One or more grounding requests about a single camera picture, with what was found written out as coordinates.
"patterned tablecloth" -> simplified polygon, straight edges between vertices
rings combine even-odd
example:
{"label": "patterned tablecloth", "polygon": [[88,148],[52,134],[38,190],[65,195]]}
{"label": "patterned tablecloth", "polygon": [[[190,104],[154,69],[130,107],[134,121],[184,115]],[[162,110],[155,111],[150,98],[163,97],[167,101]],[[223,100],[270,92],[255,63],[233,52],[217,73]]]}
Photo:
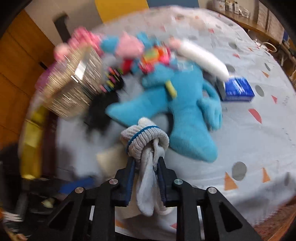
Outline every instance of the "patterned tablecloth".
{"label": "patterned tablecloth", "polygon": [[[296,96],[285,73],[269,53],[258,48],[236,23],[205,9],[155,8],[94,30],[115,35],[122,31],[130,34],[145,31],[160,40],[170,35],[188,38],[215,54],[231,74],[244,76],[254,90],[251,103],[222,103],[222,129],[211,133],[219,150],[214,163],[192,160],[169,149],[165,156],[168,168],[194,186],[218,188],[252,225],[265,220],[295,195]],[[106,65],[114,61],[105,58]],[[125,82],[125,91],[119,94],[121,101],[142,92],[136,77],[127,76]],[[163,115],[153,121],[167,129]],[[105,134],[94,131],[87,137],[81,118],[60,119],[59,175],[65,177],[73,167],[77,175],[96,174],[102,180],[96,154],[118,142],[123,129],[112,122]],[[117,213],[116,231],[137,238],[173,240],[176,211],[166,216],[130,219],[122,219]]]}

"white tube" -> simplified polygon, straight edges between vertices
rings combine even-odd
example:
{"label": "white tube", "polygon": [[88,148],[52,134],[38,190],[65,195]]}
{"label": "white tube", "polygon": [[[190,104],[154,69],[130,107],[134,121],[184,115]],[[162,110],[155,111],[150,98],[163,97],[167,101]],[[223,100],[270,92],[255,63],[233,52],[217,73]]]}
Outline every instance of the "white tube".
{"label": "white tube", "polygon": [[197,63],[211,75],[217,76],[220,81],[227,81],[229,78],[228,70],[215,55],[199,47],[197,44],[184,39],[181,46],[177,49],[178,54]]}

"metal screw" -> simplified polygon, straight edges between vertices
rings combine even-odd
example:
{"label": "metal screw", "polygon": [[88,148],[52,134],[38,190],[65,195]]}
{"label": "metal screw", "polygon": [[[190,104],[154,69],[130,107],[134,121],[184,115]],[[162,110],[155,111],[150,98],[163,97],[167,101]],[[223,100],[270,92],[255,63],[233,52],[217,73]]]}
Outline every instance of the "metal screw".
{"label": "metal screw", "polygon": [[83,192],[83,187],[77,187],[75,188],[76,193],[82,193]]}
{"label": "metal screw", "polygon": [[217,192],[217,189],[211,187],[211,188],[208,189],[208,192],[211,193],[211,194],[215,194]]}
{"label": "metal screw", "polygon": [[175,180],[174,180],[174,183],[175,183],[176,185],[182,185],[183,180],[181,180],[181,179],[175,179]]}
{"label": "metal screw", "polygon": [[115,184],[118,183],[118,180],[115,179],[115,178],[113,178],[113,179],[111,179],[111,180],[109,181],[109,183],[110,183],[111,185],[115,185]]}

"wooden cabinet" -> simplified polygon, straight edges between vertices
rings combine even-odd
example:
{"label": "wooden cabinet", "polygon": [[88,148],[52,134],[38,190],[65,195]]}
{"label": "wooden cabinet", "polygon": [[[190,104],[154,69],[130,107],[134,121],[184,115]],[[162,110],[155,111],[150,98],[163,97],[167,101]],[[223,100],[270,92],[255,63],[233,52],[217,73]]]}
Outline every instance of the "wooden cabinet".
{"label": "wooden cabinet", "polygon": [[17,142],[45,66],[53,63],[54,45],[23,10],[0,39],[0,149]]}

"blue box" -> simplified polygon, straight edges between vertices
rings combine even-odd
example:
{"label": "blue box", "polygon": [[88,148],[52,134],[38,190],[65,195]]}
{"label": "blue box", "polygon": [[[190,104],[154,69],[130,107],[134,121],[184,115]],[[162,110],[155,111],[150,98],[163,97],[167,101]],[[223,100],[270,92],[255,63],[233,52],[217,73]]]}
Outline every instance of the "blue box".
{"label": "blue box", "polygon": [[228,81],[217,81],[217,88],[223,101],[251,101],[255,94],[244,77],[230,77]]}

